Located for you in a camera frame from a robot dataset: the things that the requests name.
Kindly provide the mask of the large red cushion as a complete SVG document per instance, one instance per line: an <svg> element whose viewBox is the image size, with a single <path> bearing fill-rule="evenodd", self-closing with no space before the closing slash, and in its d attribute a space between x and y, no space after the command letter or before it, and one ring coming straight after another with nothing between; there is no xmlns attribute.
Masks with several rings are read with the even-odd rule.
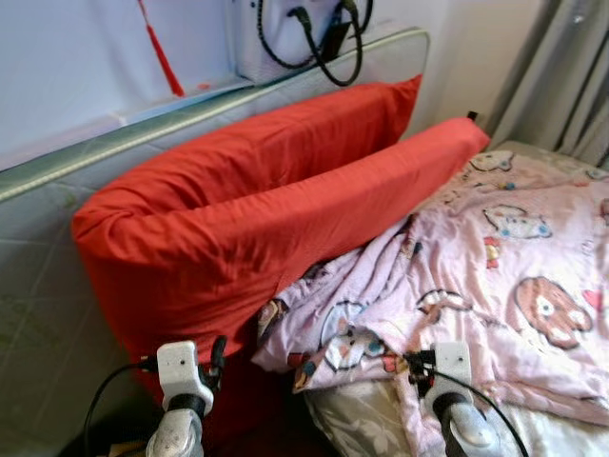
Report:
<svg viewBox="0 0 609 457"><path fill-rule="evenodd" d="M155 352L170 341L194 340L202 353L219 335L227 353L240 354L255 341L253 318L275 293L310 266L369 241L399 221L468 158L486 147L487 136L469 119L449 119L401 138L380 157L402 178L374 188L362 200L340 204L305 228L270 232L252 243L219 248L214 255L114 257L79 248L97 304L119 343L133 356Z"/></svg>

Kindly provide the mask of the small red cushion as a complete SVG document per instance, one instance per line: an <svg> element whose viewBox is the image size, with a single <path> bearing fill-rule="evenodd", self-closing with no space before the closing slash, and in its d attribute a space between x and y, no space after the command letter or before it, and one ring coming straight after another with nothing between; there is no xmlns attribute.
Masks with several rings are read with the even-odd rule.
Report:
<svg viewBox="0 0 609 457"><path fill-rule="evenodd" d="M169 149L97 191L75 244L114 257L180 255L302 228L402 178L380 157L412 119L421 78L369 83L257 114Z"/></svg>

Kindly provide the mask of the red hanging tassel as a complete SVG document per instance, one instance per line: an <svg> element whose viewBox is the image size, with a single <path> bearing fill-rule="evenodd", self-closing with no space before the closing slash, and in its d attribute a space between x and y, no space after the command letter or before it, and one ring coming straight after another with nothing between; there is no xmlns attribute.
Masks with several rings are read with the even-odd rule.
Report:
<svg viewBox="0 0 609 457"><path fill-rule="evenodd" d="M164 47L162 47L156 30L152 26L151 19L149 19L147 5L145 5L144 0L135 1L136 4L138 4L141 18L143 18L145 23L145 30L147 31L149 43L152 45L153 51L155 51L158 65L161 67L171 94L173 94L175 97L186 97L186 89L184 89L182 83L179 82L177 74L175 74L174 70L171 68L171 64L168 61L168 56L164 50Z"/></svg>

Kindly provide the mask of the grey pleated curtain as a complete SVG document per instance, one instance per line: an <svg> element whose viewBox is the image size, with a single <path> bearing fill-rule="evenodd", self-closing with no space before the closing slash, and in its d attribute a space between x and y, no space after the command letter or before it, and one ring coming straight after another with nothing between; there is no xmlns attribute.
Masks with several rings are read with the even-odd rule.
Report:
<svg viewBox="0 0 609 457"><path fill-rule="evenodd" d="M609 0L547 0L491 147L515 141L600 165L609 156L608 47Z"/></svg>

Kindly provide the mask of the black power adapter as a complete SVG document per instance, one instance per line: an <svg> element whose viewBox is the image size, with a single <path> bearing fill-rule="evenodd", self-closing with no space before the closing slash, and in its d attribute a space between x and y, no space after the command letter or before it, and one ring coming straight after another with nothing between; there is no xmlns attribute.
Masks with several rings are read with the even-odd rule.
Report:
<svg viewBox="0 0 609 457"><path fill-rule="evenodd" d="M351 26L352 23L344 21L339 13L332 16L323 35L322 43L319 44L319 55L321 55L322 62L329 62L338 57Z"/></svg>

